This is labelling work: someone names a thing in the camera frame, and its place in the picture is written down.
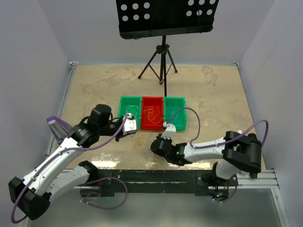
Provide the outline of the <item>red bin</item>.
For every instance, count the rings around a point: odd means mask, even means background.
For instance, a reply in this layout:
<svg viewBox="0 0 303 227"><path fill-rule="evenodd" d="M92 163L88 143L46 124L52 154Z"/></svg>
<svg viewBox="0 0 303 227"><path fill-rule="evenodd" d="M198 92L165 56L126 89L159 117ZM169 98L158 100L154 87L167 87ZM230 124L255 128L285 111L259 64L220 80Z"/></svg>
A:
<svg viewBox="0 0 303 227"><path fill-rule="evenodd" d="M164 121L163 97L143 96L141 111L141 129L160 131Z"/></svg>

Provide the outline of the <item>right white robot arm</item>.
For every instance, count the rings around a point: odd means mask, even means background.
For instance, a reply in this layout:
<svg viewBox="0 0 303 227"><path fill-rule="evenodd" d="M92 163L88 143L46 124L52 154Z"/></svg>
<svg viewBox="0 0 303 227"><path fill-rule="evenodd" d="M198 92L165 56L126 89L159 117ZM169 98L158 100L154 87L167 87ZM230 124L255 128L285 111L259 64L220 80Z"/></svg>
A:
<svg viewBox="0 0 303 227"><path fill-rule="evenodd" d="M213 166L211 181L217 186L223 185L235 174L243 171L256 178L261 172L262 142L256 134L242 135L235 131L226 132L225 136L214 141L198 143L172 144L172 139L165 139L161 134L156 137L150 150L178 166L193 164L201 160L221 159Z"/></svg>

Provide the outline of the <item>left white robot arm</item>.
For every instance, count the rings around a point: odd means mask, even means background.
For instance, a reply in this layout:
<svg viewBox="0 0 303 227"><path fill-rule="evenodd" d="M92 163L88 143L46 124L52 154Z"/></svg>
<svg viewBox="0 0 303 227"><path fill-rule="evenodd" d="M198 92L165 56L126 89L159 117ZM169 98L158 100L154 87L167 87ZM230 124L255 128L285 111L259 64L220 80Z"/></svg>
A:
<svg viewBox="0 0 303 227"><path fill-rule="evenodd" d="M131 113L113 118L110 106L98 104L79 124L70 126L65 122L64 127L67 129L65 138L51 156L24 177L10 180L9 194L14 204L10 215L12 223L26 218L38 219L51 202L75 186L111 180L111 176L101 178L99 169L89 161L80 162L66 175L61 172L84 152L129 135L131 130L136 130L136 120Z"/></svg>

